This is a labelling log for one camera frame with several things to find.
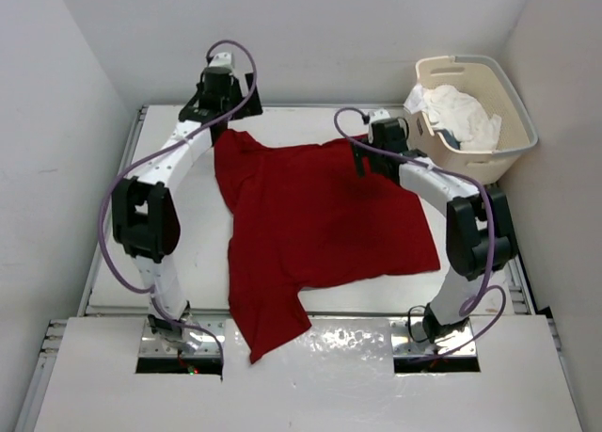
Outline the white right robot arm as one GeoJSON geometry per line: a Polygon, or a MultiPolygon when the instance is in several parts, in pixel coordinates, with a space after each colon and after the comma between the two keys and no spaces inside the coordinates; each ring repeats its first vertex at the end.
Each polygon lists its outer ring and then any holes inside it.
{"type": "Polygon", "coordinates": [[[427,201],[446,221],[449,271],[424,307],[420,340],[430,343],[464,326],[485,295],[493,274],[517,254],[505,194],[466,175],[439,168],[422,151],[408,147],[409,125],[384,109],[362,114],[368,135],[351,144],[356,171],[373,173],[427,201]]]}

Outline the white t shirt in basket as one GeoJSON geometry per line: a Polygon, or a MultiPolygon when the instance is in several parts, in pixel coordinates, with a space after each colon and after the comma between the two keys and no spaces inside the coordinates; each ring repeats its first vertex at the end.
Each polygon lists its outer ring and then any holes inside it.
{"type": "Polygon", "coordinates": [[[404,108],[412,114],[424,112],[434,130],[449,130],[460,142],[459,151],[487,152],[498,146],[502,118],[489,116],[476,98],[454,86],[425,88],[416,84],[404,108]]]}

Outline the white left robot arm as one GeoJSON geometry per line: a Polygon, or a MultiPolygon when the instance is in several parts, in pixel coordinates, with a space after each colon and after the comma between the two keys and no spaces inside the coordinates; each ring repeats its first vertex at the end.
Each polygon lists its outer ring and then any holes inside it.
{"type": "Polygon", "coordinates": [[[136,175],[119,180],[111,193],[113,237],[132,258],[150,298],[150,328],[173,343],[184,341],[191,326],[172,257],[181,236],[173,194],[230,121],[261,114],[255,73],[243,81],[247,93],[231,69],[204,69],[164,147],[136,175]]]}

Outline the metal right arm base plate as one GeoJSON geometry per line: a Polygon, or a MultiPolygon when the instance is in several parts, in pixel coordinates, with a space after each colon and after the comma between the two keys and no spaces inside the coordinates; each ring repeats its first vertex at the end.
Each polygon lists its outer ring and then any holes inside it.
{"type": "Polygon", "coordinates": [[[448,358],[476,358],[477,350],[470,321],[430,343],[423,333],[422,317],[393,318],[389,321],[394,359],[414,359],[444,354],[448,358]]]}

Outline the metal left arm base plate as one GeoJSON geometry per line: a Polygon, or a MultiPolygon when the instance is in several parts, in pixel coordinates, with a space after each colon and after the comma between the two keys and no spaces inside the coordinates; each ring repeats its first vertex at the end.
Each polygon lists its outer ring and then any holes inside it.
{"type": "Polygon", "coordinates": [[[192,314],[182,317],[186,328],[170,325],[149,315],[145,321],[138,356],[147,359],[220,358],[225,343],[225,322],[220,316],[192,314]]]}

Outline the blue garment in basket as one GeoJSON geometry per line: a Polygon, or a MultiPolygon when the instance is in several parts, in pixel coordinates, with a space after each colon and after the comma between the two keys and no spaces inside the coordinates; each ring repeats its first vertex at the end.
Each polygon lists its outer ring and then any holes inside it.
{"type": "Polygon", "coordinates": [[[438,135],[440,135],[446,142],[446,144],[454,149],[454,150],[460,150],[461,149],[461,145],[460,142],[455,138],[455,136],[447,129],[435,129],[434,132],[438,135]]]}

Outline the cream plastic laundry basket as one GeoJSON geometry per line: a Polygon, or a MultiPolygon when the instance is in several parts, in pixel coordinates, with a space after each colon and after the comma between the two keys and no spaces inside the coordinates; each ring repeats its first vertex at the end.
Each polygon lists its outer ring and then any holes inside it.
{"type": "Polygon", "coordinates": [[[489,56],[436,56],[415,65],[406,98],[409,141],[439,167],[494,184],[539,142],[525,105],[489,56]]]}

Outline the red polo t shirt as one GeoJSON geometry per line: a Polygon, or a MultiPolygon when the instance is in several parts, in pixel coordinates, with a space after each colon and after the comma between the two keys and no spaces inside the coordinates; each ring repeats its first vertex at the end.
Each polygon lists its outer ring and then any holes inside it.
{"type": "Polygon", "coordinates": [[[251,362],[309,329],[302,290],[440,268],[419,198],[358,176],[344,139],[269,148],[228,130],[214,169],[233,217],[230,314],[251,362]]]}

